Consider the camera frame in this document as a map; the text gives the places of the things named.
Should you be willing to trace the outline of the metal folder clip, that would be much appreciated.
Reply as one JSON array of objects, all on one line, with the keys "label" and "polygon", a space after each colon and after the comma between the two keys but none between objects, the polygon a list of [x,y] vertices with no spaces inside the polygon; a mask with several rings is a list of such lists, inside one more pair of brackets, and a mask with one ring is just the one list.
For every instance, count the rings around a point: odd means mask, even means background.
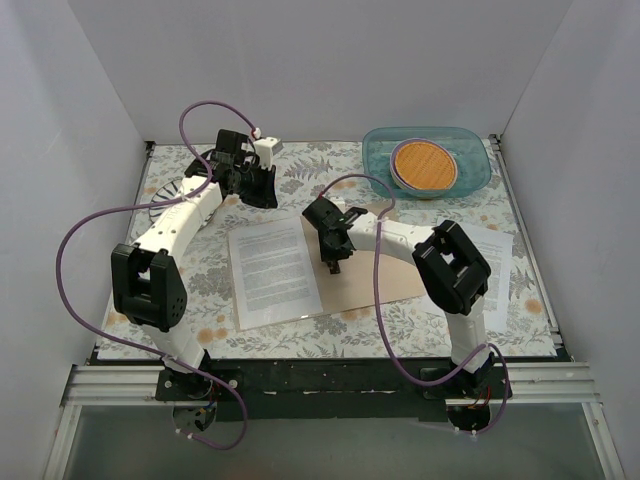
[{"label": "metal folder clip", "polygon": [[327,266],[329,268],[329,272],[332,275],[339,274],[341,272],[338,260],[329,260],[329,261],[326,262],[326,264],[327,264]]}]

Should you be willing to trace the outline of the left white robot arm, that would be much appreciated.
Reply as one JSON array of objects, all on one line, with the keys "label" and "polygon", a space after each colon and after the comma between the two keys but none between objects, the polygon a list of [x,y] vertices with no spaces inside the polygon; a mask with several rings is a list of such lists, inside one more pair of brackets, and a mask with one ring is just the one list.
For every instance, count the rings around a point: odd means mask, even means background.
[{"label": "left white robot arm", "polygon": [[213,377],[201,367],[208,354],[183,319],[187,291],[179,272],[181,257],[227,196],[255,208],[276,208],[273,159],[281,149],[275,137],[251,140],[220,130],[214,148],[187,167],[175,204],[135,242],[119,244],[111,254],[115,310],[150,337],[172,384],[190,399],[205,398]]}]

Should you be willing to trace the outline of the brown cardboard folder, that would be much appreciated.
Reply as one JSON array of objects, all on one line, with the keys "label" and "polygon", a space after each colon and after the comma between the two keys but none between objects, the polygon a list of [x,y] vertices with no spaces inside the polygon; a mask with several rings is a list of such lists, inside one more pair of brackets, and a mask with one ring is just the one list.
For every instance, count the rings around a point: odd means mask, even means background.
[{"label": "brown cardboard folder", "polygon": [[321,262],[315,229],[307,220],[298,218],[302,222],[323,307],[323,312],[315,316],[372,306],[374,254],[370,251],[357,251],[349,259],[339,263],[339,274],[332,275],[327,265]]}]

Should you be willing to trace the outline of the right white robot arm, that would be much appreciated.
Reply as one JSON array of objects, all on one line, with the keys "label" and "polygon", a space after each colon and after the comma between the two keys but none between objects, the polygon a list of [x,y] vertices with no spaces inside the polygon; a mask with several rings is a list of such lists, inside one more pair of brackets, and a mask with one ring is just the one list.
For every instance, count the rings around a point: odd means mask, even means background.
[{"label": "right white robot arm", "polygon": [[[302,213],[318,234],[321,261],[332,274],[339,262],[356,251],[371,251],[376,321],[393,365],[428,399],[457,395],[475,397],[489,384],[493,354],[487,342],[484,295],[491,268],[462,227],[446,220],[435,227],[386,220],[365,208],[342,211],[324,196]],[[384,327],[380,302],[380,257],[388,256],[414,266],[430,300],[444,313],[449,329],[449,368],[432,369],[424,377],[411,375],[395,355]]]}]

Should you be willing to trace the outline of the printed paper sheet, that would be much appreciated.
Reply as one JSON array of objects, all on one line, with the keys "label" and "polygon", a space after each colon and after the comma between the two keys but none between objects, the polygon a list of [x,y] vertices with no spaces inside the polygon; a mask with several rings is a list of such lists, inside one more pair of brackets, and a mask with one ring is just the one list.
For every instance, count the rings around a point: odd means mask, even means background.
[{"label": "printed paper sheet", "polygon": [[240,329],[323,312],[300,218],[231,231],[229,255]]},{"label": "printed paper sheet", "polygon": [[513,236],[469,223],[461,223],[461,227],[491,268],[488,291],[484,295],[486,327],[504,333],[507,330]]}]

